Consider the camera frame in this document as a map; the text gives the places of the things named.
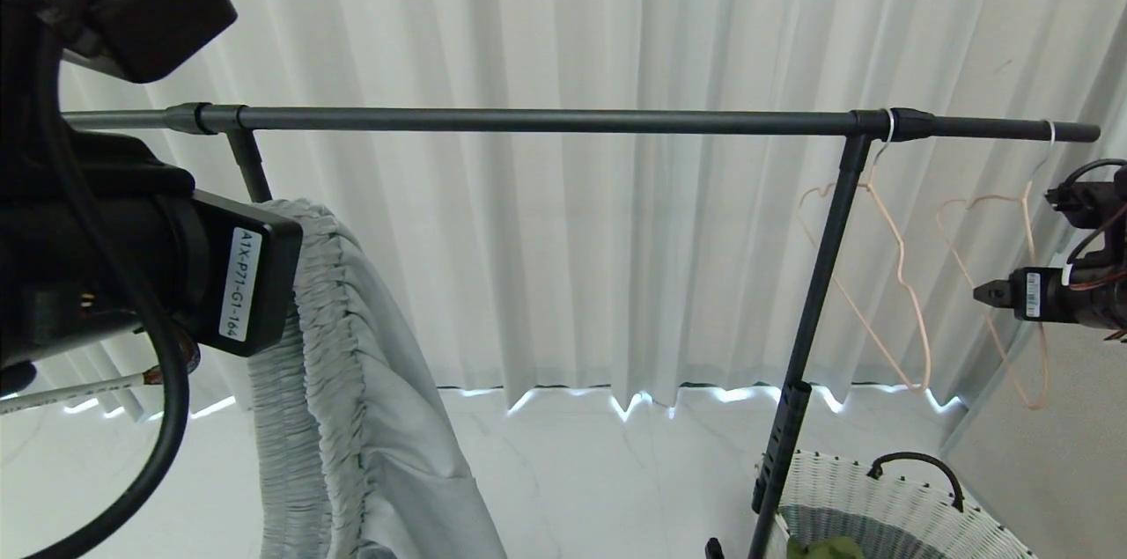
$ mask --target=horizontal bar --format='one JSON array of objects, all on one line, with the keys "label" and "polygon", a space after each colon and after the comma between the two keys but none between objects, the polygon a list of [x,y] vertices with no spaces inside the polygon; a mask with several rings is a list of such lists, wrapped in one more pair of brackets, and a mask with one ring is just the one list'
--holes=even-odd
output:
[{"label": "horizontal bar", "polygon": [[[1048,141],[1047,122],[1017,118],[935,117],[895,108],[896,141],[928,136]],[[509,133],[884,135],[886,110],[850,113],[737,113],[737,110],[508,110],[421,108],[254,108],[174,106],[165,110],[66,113],[77,130],[193,131],[509,131]],[[192,130],[186,127],[189,123]],[[1055,123],[1061,142],[1091,143],[1099,126]]]}]

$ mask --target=gray fabric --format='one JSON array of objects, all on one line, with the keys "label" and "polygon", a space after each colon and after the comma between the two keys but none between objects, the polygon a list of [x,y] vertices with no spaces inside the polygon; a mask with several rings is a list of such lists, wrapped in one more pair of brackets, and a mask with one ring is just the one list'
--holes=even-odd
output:
[{"label": "gray fabric", "polygon": [[846,536],[857,541],[866,557],[949,559],[911,533],[864,515],[793,504],[780,506],[779,514],[787,521],[791,538],[797,539],[802,545],[824,539]]},{"label": "gray fabric", "polygon": [[[289,512],[286,499],[313,494],[328,504],[328,517],[322,511],[300,522],[293,515],[267,514],[291,526],[278,539],[295,548],[316,548],[316,553],[305,554],[286,547],[289,554],[277,556],[504,558],[418,343],[355,238],[330,211],[313,203],[261,206],[294,219],[303,230],[294,300],[313,423],[291,436],[308,447],[316,427],[320,459],[314,489],[304,483],[308,460],[298,469],[261,455],[270,478],[283,467],[303,478],[300,489],[272,496],[283,502],[267,504],[264,494],[264,507]],[[259,419],[260,431],[284,428],[268,425],[267,418]],[[314,530],[317,522],[321,524]],[[295,523],[305,530],[292,530]]]},{"label": "gray fabric", "polygon": [[261,557],[325,557],[329,548],[329,497],[317,422],[305,402],[303,349],[292,309],[282,340],[247,360],[263,500]]}]

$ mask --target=white curtain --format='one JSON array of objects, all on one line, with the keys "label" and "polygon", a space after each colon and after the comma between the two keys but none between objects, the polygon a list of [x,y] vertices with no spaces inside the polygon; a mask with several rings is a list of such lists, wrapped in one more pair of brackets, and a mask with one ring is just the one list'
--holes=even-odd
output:
[{"label": "white curtain", "polygon": [[[233,2],[239,21],[172,77],[133,87],[69,69],[64,107],[906,106],[1075,121],[1100,92],[1127,0]],[[222,136],[140,136],[202,188],[246,199]],[[833,180],[842,147],[833,137],[258,136],[276,197],[326,203],[355,231],[440,385],[504,385],[515,402],[534,385],[610,384],[623,407],[640,391],[673,402],[684,382],[781,381],[814,259],[796,205]],[[1092,152],[1055,149],[1037,190]],[[908,245],[905,275],[930,325],[940,399],[980,349],[983,325],[935,210],[955,197],[1019,194],[1045,153],[1044,144],[930,139],[881,158],[878,183]],[[893,280],[895,243],[870,199],[858,201],[838,275],[919,380],[921,343]],[[807,207],[820,227],[826,201]],[[1057,220],[1038,214],[1040,239],[1059,233]],[[948,219],[979,281],[1023,261],[1020,222],[1002,206]],[[137,343],[54,360],[48,378],[86,375],[83,360],[141,369],[152,355]],[[194,375],[197,408],[232,391],[246,398],[237,360],[213,357]],[[838,398],[853,381],[897,382],[836,293],[808,378]],[[126,409],[158,407],[150,396]]]}]

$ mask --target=marble floor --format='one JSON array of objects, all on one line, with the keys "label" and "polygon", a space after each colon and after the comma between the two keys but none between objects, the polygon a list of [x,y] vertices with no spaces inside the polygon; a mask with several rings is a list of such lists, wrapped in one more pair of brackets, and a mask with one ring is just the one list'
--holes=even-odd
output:
[{"label": "marble floor", "polygon": [[[675,408],[636,398],[624,412],[606,390],[538,390],[506,415],[499,392],[443,391],[511,558],[698,559],[710,536],[743,557],[777,394],[683,389]],[[862,461],[934,454],[962,414],[885,388],[855,388],[843,406],[817,393],[799,446]],[[899,464],[909,478],[943,480]]]},{"label": "marble floor", "polygon": [[[607,390],[536,390],[506,411],[500,391],[442,392],[511,559],[700,559],[710,536],[743,557],[777,394],[684,389],[675,408],[638,397],[622,411]],[[935,453],[964,414],[882,388],[832,401],[811,399],[800,447],[863,461]],[[88,522],[136,473],[157,426],[97,408],[5,416],[0,557],[23,557]],[[926,465],[898,464],[909,478],[942,481]],[[163,485],[89,557],[148,559],[159,547],[162,559],[251,559],[261,526],[252,417],[225,407],[189,422]]]}]

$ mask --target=green cloth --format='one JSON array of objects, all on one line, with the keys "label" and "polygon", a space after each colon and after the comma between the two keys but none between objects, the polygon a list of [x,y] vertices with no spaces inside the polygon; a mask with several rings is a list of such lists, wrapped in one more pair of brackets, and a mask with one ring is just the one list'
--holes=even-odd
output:
[{"label": "green cloth", "polygon": [[861,547],[848,536],[824,539],[802,548],[795,538],[787,540],[787,559],[864,559]]}]

